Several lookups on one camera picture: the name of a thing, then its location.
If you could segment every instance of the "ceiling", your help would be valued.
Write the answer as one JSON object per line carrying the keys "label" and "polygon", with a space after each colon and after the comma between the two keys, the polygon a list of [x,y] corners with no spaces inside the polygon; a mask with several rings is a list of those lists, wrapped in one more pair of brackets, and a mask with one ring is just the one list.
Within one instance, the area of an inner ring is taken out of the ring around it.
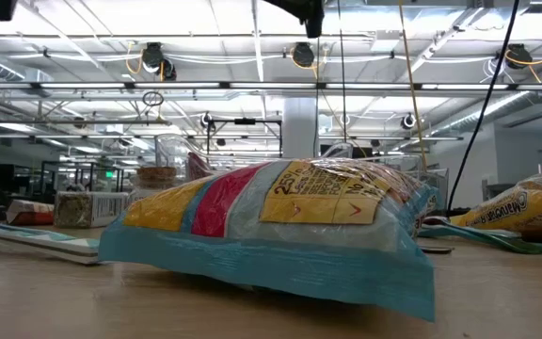
{"label": "ceiling", "polygon": [[[308,40],[304,26],[299,24],[297,18],[264,1],[255,1],[258,7],[256,16],[253,16],[251,0],[116,0],[114,5],[104,0],[39,0],[33,2],[38,13],[35,8],[28,9],[31,5],[27,2],[19,2],[26,5],[17,7],[13,20],[0,22],[0,60],[12,69],[41,70],[56,82],[156,81],[151,73],[142,69],[133,74],[126,66],[125,57],[130,55],[133,56],[129,60],[131,67],[137,68],[138,51],[149,41],[163,43],[164,53],[177,70],[177,81],[182,82],[315,82],[314,70],[298,68],[290,58],[290,51],[298,41],[308,42],[315,54],[319,48],[319,81],[408,81],[405,46],[399,35],[401,23],[396,6],[370,6],[365,5],[365,1],[345,0],[340,20],[336,3],[327,2],[323,36]],[[483,81],[487,84],[489,58],[501,49],[507,24],[503,17],[508,16],[511,9],[503,7],[477,12],[474,8],[466,9],[465,1],[442,3],[433,1],[433,6],[406,6],[407,13],[412,13],[406,16],[411,60],[413,62],[423,53],[426,56],[421,66],[414,70],[414,82]],[[511,3],[513,1],[505,1],[503,5],[511,6]],[[474,20],[467,22],[461,31],[452,30],[455,23],[469,17]],[[259,39],[253,34],[255,22],[259,28]],[[341,25],[343,41],[340,39]],[[60,32],[70,39],[62,39]],[[542,13],[521,11],[516,18],[511,40],[523,43],[535,60],[542,59]],[[258,59],[257,44],[260,44],[261,54]],[[433,45],[434,50],[428,53],[428,48]],[[79,54],[79,49],[97,60],[100,67]],[[542,64],[536,65],[535,70],[541,74]],[[535,80],[528,67],[522,70],[507,68],[498,83],[511,82],[534,83]],[[73,94],[68,90],[54,93]],[[97,90],[87,90],[86,93],[98,95]],[[177,132],[178,127],[184,133],[193,135],[201,133],[199,119],[205,112],[225,119],[265,116],[280,119],[284,99],[293,95],[280,90],[247,91],[227,99],[223,96],[231,94],[228,90],[200,90],[198,98],[189,98],[190,93],[193,91],[165,91],[165,95],[169,94],[170,97],[183,97],[167,99],[160,109],[151,112],[151,119],[160,114],[163,119],[172,122],[172,128],[136,121],[136,110],[131,106],[131,100],[121,98],[126,93],[119,94],[118,100],[64,102],[52,110],[48,119],[84,116],[86,119],[118,120],[124,124],[126,133],[160,134]],[[0,100],[18,108],[19,113],[15,118],[22,119],[27,112],[34,118],[38,112],[38,100],[15,100],[14,94],[18,94],[16,97],[22,96],[20,91],[0,90]],[[327,93],[322,91],[321,94],[318,104],[321,114],[342,115],[344,107],[340,93],[334,90]],[[412,100],[407,93],[398,96],[390,92],[349,94],[352,95],[345,100],[346,113],[352,117],[347,120],[349,133],[408,136],[414,131],[404,131],[400,126],[400,120],[413,111]],[[444,96],[430,96],[421,93],[417,106],[423,129],[431,130],[432,126],[480,101],[483,95],[445,93]],[[49,111],[60,102],[46,100],[44,109]],[[139,101],[136,105],[140,111],[146,108]],[[75,130],[71,125],[57,132],[101,133],[91,127]],[[258,124],[228,125],[223,133],[267,133],[272,136],[268,129]],[[329,133],[342,133],[336,120]],[[256,141],[252,142],[255,144],[248,145],[257,146]],[[269,141],[259,141],[258,145],[267,147],[269,144]]]}

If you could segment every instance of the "table surface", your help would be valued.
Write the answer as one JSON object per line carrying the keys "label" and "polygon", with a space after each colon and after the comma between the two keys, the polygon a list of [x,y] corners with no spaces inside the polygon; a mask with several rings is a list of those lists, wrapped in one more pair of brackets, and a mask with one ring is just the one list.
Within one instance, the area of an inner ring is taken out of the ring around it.
{"label": "table surface", "polygon": [[374,306],[248,292],[152,266],[81,266],[0,245],[0,338],[542,338],[542,255],[421,242],[455,247],[430,255],[436,323]]}

